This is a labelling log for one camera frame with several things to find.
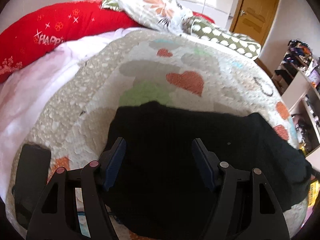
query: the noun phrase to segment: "door handle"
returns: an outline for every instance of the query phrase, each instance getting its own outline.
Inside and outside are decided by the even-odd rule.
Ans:
[[[247,13],[244,10],[241,10],[240,16],[246,15]]]

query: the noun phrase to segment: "blue gripper pad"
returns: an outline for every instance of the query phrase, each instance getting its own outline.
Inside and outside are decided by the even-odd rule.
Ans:
[[[109,188],[111,188],[116,181],[116,177],[118,175],[122,160],[124,158],[126,145],[127,144],[125,140],[122,139],[118,147],[116,148],[113,156],[111,157],[109,164],[106,167],[106,177],[103,183],[103,187],[106,191],[108,191]]]
[[[214,183],[214,172],[204,153],[204,151],[208,151],[200,139],[195,139],[192,141],[191,151],[193,154],[193,158],[195,159],[195,162],[197,164],[198,170],[200,172],[202,181],[204,182],[204,185],[211,192],[215,191],[216,185]]]

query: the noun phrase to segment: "white pillowcase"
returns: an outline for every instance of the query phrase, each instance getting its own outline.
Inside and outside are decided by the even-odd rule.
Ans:
[[[158,31],[183,33],[182,24],[193,13],[176,0],[113,0],[139,24]]]

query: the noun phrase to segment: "polka dot pillow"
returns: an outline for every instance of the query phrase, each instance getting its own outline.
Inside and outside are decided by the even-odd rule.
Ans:
[[[184,31],[199,39],[219,43],[253,60],[258,58],[261,52],[261,45],[249,36],[231,33],[203,18],[189,18],[184,24]]]

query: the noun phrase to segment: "wooden baseboard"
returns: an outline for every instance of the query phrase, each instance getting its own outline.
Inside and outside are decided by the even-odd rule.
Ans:
[[[267,75],[272,78],[273,74],[271,73],[271,71],[267,68],[266,65],[264,65],[264,63],[259,59],[257,58],[255,61],[254,61],[260,68],[263,69],[264,72],[267,73]]]

